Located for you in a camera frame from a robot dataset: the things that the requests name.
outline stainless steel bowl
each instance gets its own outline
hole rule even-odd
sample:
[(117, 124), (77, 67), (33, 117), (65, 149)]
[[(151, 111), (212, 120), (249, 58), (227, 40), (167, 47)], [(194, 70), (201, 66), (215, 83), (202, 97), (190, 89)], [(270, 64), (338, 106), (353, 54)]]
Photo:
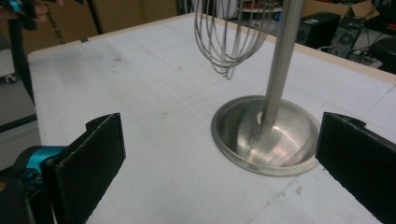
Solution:
[(317, 165), (318, 121), (282, 100), (275, 125), (262, 131), (264, 100), (264, 96), (247, 96), (219, 109), (212, 120), (219, 149), (231, 161), (262, 175), (297, 175)]

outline black equipment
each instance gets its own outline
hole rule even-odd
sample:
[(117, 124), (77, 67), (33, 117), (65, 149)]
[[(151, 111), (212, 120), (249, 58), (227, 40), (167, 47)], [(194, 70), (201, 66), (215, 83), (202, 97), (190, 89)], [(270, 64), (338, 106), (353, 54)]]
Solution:
[(370, 47), (370, 54), (382, 63), (380, 70), (396, 75), (396, 36), (376, 41)]
[(396, 145), (347, 116), (324, 113), (316, 157), (379, 221), (396, 220)]
[(329, 46), (340, 18), (340, 15), (330, 12), (319, 12), (303, 18), (296, 42), (312, 49)]
[(82, 224), (125, 159), (120, 114), (94, 119), (68, 147), (29, 147), (0, 172), (0, 224)]
[(362, 18), (345, 16), (332, 38), (332, 47), (328, 53), (346, 59), (364, 27), (364, 22)]
[(379, 0), (376, 10), (379, 16), (367, 21), (365, 26), (380, 33), (396, 35), (396, 0)]

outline white tabletop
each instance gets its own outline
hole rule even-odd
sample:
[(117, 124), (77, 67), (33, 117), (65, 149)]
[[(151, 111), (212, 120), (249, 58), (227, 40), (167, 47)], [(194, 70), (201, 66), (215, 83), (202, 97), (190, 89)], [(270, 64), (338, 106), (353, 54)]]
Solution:
[[(321, 165), (257, 175), (215, 145), (213, 115), (265, 94), (274, 46), (267, 41), (226, 80), (198, 50), (189, 15), (31, 54), (44, 146), (68, 145), (87, 121), (121, 113), (127, 159), (88, 223), (377, 223)], [(396, 142), (390, 74), (296, 48), (284, 99), (319, 121), (324, 111), (361, 119)]]

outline metal rod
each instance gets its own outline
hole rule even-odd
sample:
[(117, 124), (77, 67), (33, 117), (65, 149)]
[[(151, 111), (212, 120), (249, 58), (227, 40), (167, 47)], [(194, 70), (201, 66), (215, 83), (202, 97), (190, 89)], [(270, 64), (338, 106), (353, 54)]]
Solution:
[(282, 7), (274, 57), (262, 110), (262, 127), (272, 128), (276, 122), (282, 92), (289, 71), (305, 0), (287, 0)]

